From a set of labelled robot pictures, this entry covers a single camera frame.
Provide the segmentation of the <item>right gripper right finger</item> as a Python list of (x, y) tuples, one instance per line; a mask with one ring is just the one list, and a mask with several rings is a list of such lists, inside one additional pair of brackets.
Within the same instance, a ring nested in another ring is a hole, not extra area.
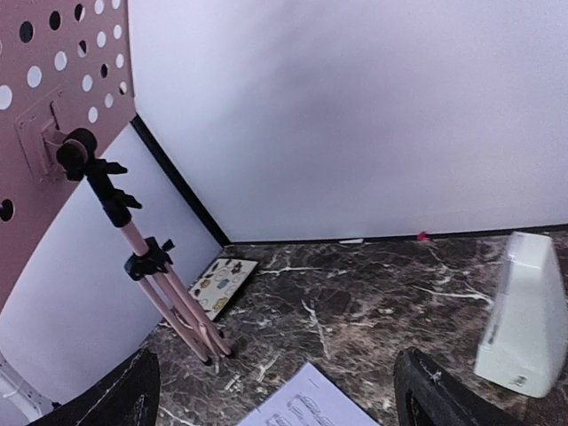
[(400, 425), (513, 426), (523, 423), (479, 397), (417, 348), (398, 353), (394, 390)]

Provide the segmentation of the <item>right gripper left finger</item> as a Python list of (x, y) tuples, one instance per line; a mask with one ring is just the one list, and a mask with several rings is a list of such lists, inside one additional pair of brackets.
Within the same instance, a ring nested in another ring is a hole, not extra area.
[(160, 395), (158, 357), (143, 348), (86, 392), (32, 423), (35, 426), (154, 426)]

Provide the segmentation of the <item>sheet music page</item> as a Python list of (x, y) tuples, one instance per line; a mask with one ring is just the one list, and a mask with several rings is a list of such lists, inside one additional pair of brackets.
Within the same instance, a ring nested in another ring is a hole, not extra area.
[(240, 426), (364, 426), (377, 422), (306, 363), (240, 422)]

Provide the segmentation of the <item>pink perforated music stand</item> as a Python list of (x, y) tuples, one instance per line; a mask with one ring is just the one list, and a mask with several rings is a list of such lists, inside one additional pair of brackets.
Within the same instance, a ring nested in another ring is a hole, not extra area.
[(232, 352), (174, 272), (171, 242), (144, 237), (136, 199), (114, 186), (105, 150), (138, 120), (124, 1), (1, 4), (1, 297), (86, 181), (130, 244), (125, 270), (200, 360)]

